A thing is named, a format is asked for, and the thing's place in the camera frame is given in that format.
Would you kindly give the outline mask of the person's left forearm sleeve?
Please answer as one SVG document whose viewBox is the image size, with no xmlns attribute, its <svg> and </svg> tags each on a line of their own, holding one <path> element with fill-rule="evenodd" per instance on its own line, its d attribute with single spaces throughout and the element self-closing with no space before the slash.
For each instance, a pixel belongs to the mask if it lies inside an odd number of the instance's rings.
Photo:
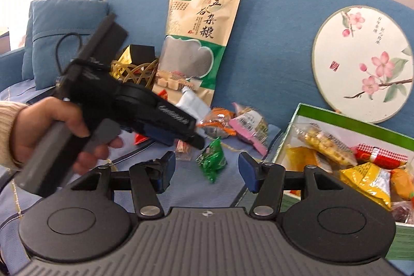
<svg viewBox="0 0 414 276">
<path fill-rule="evenodd" d="M 27 107 L 26 104 L 20 102 L 1 101 L 0 106 L 0 153 L 1 166 L 9 169 L 19 170 L 22 163 L 16 161 L 11 154 L 11 131 L 18 114 Z"/>
</svg>

